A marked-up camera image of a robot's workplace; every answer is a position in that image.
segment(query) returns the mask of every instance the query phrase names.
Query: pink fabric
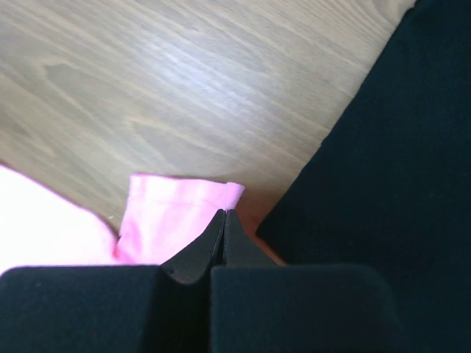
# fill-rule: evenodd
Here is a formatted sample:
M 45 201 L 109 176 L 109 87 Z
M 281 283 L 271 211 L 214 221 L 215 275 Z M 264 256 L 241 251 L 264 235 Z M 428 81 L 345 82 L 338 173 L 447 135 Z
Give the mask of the pink fabric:
M 117 240 L 96 215 L 0 166 L 0 275 L 39 265 L 161 264 L 195 240 L 244 187 L 131 176 Z

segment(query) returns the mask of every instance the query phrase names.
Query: black felt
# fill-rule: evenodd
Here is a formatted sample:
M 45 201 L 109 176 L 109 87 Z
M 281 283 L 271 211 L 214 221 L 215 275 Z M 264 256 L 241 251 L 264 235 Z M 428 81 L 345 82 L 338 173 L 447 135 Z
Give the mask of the black felt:
M 257 234 L 370 265 L 413 352 L 471 351 L 471 1 L 419 0 Z
M 213 353 L 403 352 L 386 282 L 358 265 L 216 267 Z
M 161 267 L 16 268 L 0 277 L 0 352 L 206 352 L 209 273 L 224 229 Z

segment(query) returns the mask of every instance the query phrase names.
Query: wood grain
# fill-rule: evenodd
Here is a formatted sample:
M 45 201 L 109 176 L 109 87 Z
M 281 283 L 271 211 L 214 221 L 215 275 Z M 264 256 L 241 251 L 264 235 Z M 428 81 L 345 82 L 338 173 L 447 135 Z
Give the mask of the wood grain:
M 118 227 L 129 176 L 235 181 L 253 227 L 413 0 L 0 0 L 0 161 Z

